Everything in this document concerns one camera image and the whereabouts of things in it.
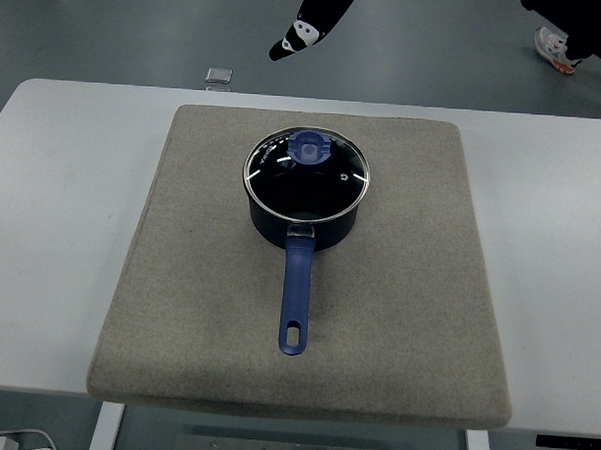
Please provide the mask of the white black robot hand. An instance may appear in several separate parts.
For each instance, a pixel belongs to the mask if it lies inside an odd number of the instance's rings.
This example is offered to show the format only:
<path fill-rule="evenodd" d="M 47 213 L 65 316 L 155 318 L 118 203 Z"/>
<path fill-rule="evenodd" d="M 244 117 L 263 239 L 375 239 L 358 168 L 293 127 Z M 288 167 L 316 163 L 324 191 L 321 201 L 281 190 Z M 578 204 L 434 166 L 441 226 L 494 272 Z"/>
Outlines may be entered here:
<path fill-rule="evenodd" d="M 336 27 L 354 0 L 303 0 L 296 20 L 268 57 L 277 61 L 320 43 Z"/>

